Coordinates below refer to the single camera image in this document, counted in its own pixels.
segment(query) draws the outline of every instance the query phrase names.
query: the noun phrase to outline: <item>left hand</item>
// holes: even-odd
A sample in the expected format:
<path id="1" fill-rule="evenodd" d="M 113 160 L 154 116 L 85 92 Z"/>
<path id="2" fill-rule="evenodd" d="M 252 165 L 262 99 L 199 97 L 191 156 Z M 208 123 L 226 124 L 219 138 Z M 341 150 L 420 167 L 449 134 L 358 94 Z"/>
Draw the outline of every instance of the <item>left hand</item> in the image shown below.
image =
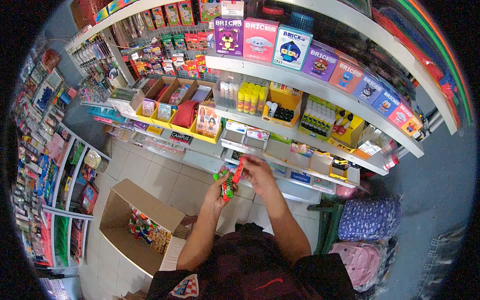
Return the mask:
<path id="1" fill-rule="evenodd" d="M 224 170 L 225 166 L 222 166 L 218 173 L 221 174 Z M 205 195 L 205 203 L 210 204 L 214 209 L 218 209 L 219 211 L 221 211 L 222 208 L 224 208 L 228 203 L 228 201 L 223 200 L 223 198 L 220 196 L 220 193 L 222 192 L 222 183 L 227 181 L 230 175 L 233 175 L 233 173 L 228 172 L 224 176 L 220 177 L 217 181 L 210 185 L 210 188 Z M 233 194 L 235 195 L 238 190 L 238 186 L 235 183 L 233 183 L 232 190 Z"/>

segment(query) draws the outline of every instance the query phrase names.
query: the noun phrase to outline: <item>white tiled floor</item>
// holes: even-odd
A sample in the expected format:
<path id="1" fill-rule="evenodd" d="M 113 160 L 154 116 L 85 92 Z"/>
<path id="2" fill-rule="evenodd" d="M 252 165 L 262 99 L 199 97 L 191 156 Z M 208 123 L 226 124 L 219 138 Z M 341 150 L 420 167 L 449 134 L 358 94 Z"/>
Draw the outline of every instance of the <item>white tiled floor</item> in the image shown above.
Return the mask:
<path id="1" fill-rule="evenodd" d="M 148 291 L 152 280 L 113 248 L 98 230 L 105 201 L 113 185 L 128 178 L 161 201 L 188 215 L 197 215 L 213 181 L 212 175 L 207 172 L 126 142 L 114 140 L 111 149 L 112 161 L 107 171 L 99 174 L 95 181 L 99 195 L 88 230 L 87 264 L 79 268 L 82 291 L 87 300 L 111 300 L 113 295 L 125 295 L 127 291 Z M 317 244 L 319 213 L 308 212 L 306 204 L 292 200 L 287 200 L 287 204 L 307 235 L 313 251 Z M 235 223 L 246 222 L 255 222 L 264 227 L 264 231 L 273 234 L 263 200 L 251 188 L 240 186 L 239 194 L 223 209 L 217 232 L 232 232 Z"/>

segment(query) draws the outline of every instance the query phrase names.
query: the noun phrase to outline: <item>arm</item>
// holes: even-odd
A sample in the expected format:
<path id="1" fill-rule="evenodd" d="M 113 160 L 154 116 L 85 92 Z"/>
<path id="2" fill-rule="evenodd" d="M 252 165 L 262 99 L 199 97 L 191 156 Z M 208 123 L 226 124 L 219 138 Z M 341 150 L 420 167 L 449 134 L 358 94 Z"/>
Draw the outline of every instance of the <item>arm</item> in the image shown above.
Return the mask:
<path id="1" fill-rule="evenodd" d="M 212 250 L 218 218 L 222 208 L 227 204 L 227 201 L 223 201 L 222 197 L 220 197 L 221 185 L 227 181 L 230 175 L 231 173 L 227 173 L 225 176 L 222 176 L 208 189 L 197 223 L 180 252 L 177 270 L 185 269 L 192 271 L 208 258 Z"/>
<path id="2" fill-rule="evenodd" d="M 243 157 L 247 158 L 243 175 L 264 200 L 280 252 L 293 266 L 299 258 L 312 254 L 310 243 L 288 209 L 268 164 L 255 156 Z"/>

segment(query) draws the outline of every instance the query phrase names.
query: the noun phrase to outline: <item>pink backpack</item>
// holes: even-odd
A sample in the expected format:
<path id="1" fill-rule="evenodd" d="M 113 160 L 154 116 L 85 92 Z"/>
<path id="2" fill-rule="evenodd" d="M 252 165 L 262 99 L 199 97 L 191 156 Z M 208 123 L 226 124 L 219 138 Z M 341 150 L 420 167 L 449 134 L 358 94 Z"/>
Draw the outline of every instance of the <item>pink backpack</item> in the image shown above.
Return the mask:
<path id="1" fill-rule="evenodd" d="M 354 288 L 366 284 L 377 274 L 380 254 L 373 245 L 339 242 L 333 244 L 329 253 L 340 254 Z"/>

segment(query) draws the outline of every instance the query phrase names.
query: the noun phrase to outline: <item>hand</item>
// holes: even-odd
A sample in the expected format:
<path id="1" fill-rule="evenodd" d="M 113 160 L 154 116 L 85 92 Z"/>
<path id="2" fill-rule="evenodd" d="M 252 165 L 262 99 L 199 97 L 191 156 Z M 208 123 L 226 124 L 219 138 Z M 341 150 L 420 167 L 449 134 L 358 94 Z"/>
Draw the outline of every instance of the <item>hand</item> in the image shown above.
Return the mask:
<path id="1" fill-rule="evenodd" d="M 221 174 L 224 170 L 225 166 L 222 166 L 218 173 Z M 217 181 L 212 183 L 210 188 L 208 188 L 207 194 L 205 195 L 205 203 L 211 205 L 215 210 L 218 209 L 218 211 L 221 211 L 222 208 L 224 208 L 228 203 L 228 201 L 223 200 L 223 197 L 220 196 L 220 193 L 222 192 L 222 183 L 227 181 L 230 175 L 233 175 L 233 173 L 228 172 L 220 177 Z M 235 195 L 238 190 L 238 186 L 235 183 L 233 183 L 232 190 L 233 194 Z"/>
<path id="2" fill-rule="evenodd" d="M 248 180 L 253 187 L 255 193 L 260 197 L 271 195 L 278 191 L 275 178 L 273 177 L 270 166 L 256 156 L 243 154 L 246 158 L 243 161 L 243 176 Z"/>

